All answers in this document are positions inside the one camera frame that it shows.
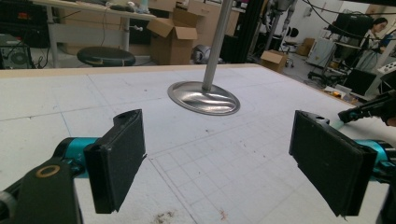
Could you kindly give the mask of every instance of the table surface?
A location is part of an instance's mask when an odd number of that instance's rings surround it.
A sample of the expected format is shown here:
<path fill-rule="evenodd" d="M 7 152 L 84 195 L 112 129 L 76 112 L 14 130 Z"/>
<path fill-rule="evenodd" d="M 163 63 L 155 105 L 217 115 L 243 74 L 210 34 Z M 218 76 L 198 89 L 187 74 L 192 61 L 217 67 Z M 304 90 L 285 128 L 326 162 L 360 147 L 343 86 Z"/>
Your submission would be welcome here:
<path fill-rule="evenodd" d="M 151 14 L 139 14 L 139 13 L 132 13 L 127 11 L 117 11 L 112 10 L 104 6 L 94 5 L 94 4 L 86 4 L 81 2 L 67 2 L 62 0 L 30 0 L 34 4 L 46 7 L 59 7 L 59 8 L 71 8 L 71 9 L 78 9 L 78 10 L 87 10 L 87 11 L 95 11 L 95 12 L 104 12 L 109 15 L 118 15 L 124 18 L 131 18 L 143 21 L 150 21 L 156 18 L 154 15 Z"/>
<path fill-rule="evenodd" d="M 214 85 L 241 109 L 208 116 L 167 89 L 202 81 L 204 65 L 0 71 L 0 189 L 47 160 L 66 137 L 100 137 L 141 108 L 148 157 L 117 214 L 96 215 L 76 179 L 85 223 L 375 223 L 387 185 L 369 184 L 358 217 L 336 217 L 289 155 L 295 110 L 338 120 L 352 107 L 253 64 L 219 65 Z M 396 144 L 396 128 L 360 119 L 340 132 Z"/>

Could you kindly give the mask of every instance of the computer monitor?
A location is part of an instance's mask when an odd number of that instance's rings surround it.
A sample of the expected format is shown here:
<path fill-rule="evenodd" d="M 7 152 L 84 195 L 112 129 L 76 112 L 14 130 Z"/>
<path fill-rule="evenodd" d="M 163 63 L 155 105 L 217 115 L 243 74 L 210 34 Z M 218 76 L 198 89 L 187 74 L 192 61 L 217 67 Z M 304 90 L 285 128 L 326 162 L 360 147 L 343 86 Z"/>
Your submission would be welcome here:
<path fill-rule="evenodd" d="M 334 34 L 363 39 L 367 31 L 372 27 L 374 19 L 364 14 L 339 14 L 329 29 Z"/>
<path fill-rule="evenodd" d="M 375 81 L 375 78 L 376 74 L 353 69 L 347 76 L 343 86 L 350 88 L 352 94 L 365 96 Z"/>

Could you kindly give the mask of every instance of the silver metal object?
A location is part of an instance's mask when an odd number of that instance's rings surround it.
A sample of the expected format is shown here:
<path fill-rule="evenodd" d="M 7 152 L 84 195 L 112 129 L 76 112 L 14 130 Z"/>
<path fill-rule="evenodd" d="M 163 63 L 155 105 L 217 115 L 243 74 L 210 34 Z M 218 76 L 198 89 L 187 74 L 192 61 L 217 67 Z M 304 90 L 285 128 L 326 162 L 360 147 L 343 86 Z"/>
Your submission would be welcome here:
<path fill-rule="evenodd" d="M 206 115 L 231 115 L 241 106 L 230 92 L 212 85 L 232 5 L 233 0 L 224 0 L 222 3 L 204 82 L 178 82 L 168 89 L 169 97 L 186 109 Z"/>
<path fill-rule="evenodd" d="M 231 115 L 239 110 L 238 99 L 230 92 L 212 85 L 202 89 L 202 82 L 178 82 L 168 89 L 169 97 L 178 105 L 207 115 Z"/>

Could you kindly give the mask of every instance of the black stool seat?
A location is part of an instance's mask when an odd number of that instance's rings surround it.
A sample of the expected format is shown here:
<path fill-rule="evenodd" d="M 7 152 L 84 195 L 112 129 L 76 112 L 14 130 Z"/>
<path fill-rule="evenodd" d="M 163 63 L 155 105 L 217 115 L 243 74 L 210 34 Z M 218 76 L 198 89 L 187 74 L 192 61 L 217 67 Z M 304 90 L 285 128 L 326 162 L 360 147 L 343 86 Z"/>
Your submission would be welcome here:
<path fill-rule="evenodd" d="M 131 52 L 108 47 L 88 47 L 78 51 L 77 58 L 93 67 L 132 66 L 136 58 Z"/>

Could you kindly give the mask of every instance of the shiny metal dish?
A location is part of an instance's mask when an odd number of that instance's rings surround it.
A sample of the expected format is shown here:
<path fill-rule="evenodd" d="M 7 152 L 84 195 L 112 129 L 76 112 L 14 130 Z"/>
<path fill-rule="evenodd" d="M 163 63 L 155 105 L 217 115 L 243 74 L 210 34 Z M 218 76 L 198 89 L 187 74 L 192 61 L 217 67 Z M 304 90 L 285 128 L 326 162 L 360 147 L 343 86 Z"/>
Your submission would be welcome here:
<path fill-rule="evenodd" d="M 230 92 L 215 85 L 204 91 L 203 83 L 197 81 L 175 83 L 169 87 L 168 95 L 178 105 L 206 115 L 231 115 L 241 107 Z"/>

